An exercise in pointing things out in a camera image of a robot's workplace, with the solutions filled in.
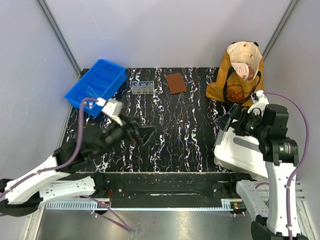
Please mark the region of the white rectangular lid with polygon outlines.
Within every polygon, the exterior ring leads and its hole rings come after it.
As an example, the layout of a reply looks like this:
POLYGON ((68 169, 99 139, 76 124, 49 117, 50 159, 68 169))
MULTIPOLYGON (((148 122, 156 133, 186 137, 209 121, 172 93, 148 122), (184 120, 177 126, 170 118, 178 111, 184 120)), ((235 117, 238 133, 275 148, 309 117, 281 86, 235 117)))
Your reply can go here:
POLYGON ((233 172, 249 174, 260 182, 268 180, 258 140, 251 136, 238 136, 232 128, 219 130, 214 144, 214 163, 233 172))

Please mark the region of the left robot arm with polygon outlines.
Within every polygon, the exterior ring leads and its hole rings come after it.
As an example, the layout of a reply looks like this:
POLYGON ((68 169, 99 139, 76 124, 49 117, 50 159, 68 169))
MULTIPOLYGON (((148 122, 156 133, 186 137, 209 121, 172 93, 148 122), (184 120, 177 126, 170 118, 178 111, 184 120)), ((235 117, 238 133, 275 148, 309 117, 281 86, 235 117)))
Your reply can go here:
POLYGON ((97 124, 81 127, 78 131, 81 139, 64 143, 29 173, 17 179, 1 179, 1 215, 23 217, 50 202, 81 196, 106 196, 107 182, 98 175, 61 183, 55 181, 87 168, 91 164, 90 156, 105 152, 121 141, 144 146, 156 130, 155 126, 141 125, 136 117, 121 116, 120 120, 123 125, 114 123, 109 130, 103 130, 97 124))

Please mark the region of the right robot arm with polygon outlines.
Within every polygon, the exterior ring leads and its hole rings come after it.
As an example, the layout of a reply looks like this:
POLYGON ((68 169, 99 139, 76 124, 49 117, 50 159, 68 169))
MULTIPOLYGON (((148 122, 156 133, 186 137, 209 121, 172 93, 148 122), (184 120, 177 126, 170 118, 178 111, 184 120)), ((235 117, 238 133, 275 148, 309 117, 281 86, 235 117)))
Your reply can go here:
POLYGON ((220 130, 232 129, 237 136, 258 140, 267 176, 269 204, 266 205, 250 180, 235 180, 227 192, 243 200, 251 217, 254 240, 305 240, 296 209, 296 180, 292 175, 299 165, 299 148, 286 136, 289 113, 286 107, 266 104, 258 114, 234 104, 225 115, 215 119, 220 130))

